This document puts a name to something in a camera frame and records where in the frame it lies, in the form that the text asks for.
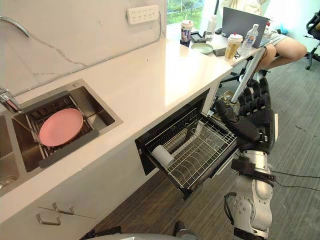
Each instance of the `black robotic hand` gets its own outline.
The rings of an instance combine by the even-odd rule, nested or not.
[[[246,150],[270,153],[275,143],[275,114],[271,109],[269,87],[266,78],[252,84],[253,95],[247,87],[239,96],[238,115],[231,107],[218,99],[215,108],[222,122],[237,137],[241,152]]]

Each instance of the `laptop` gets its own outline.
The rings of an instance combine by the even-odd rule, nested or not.
[[[224,37],[229,37],[230,34],[240,34],[245,39],[247,32],[252,29],[254,24],[259,24],[258,36],[253,44],[254,48],[261,46],[260,43],[267,43],[268,40],[264,38],[261,42],[265,28],[268,22],[268,18],[251,14],[245,11],[240,11],[232,9],[229,7],[223,8],[223,18],[222,18],[222,32],[221,35]]]

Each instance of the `window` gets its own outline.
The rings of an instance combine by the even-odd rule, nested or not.
[[[167,24],[180,23],[182,20],[192,20],[194,27],[200,29],[206,0],[166,0]]]

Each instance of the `marble backsplash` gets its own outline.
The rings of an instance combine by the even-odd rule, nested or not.
[[[161,18],[129,25],[127,8],[144,5],[158,5]],[[166,12],[165,0],[3,0],[1,15],[32,36],[0,22],[0,86],[17,94],[165,37]]]

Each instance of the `cabinet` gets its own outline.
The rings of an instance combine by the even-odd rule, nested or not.
[[[57,240],[80,239],[83,228],[94,223],[94,219],[78,215],[61,214],[53,210],[37,207],[38,201],[33,202],[16,215],[0,225],[0,238],[2,240]],[[40,224],[36,215],[46,222],[60,225]]]
[[[78,171],[0,225],[1,240],[78,240],[98,224],[144,182],[145,176],[134,142],[123,144]],[[54,211],[53,203],[67,215]],[[43,225],[43,221],[61,224]]]

